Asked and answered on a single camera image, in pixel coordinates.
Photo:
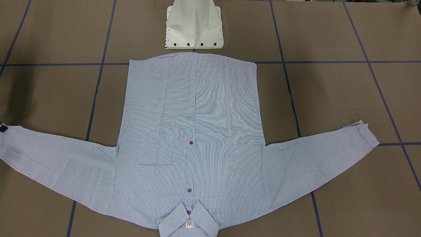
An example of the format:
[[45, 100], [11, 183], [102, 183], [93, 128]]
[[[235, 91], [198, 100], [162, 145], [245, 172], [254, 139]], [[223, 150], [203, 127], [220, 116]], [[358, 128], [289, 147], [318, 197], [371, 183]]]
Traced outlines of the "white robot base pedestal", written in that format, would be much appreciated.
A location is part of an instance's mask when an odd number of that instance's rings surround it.
[[169, 50], [223, 48], [220, 7], [212, 0], [175, 0], [166, 9], [164, 46]]

